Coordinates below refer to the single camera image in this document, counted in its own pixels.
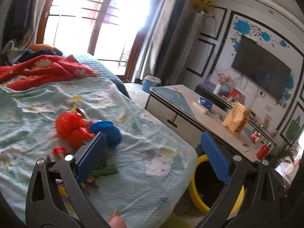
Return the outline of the person's left hand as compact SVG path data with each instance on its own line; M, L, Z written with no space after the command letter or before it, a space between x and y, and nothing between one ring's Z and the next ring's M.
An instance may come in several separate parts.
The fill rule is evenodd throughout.
M111 228L126 228L126 223L121 217L119 209L115 209L108 219L108 224Z

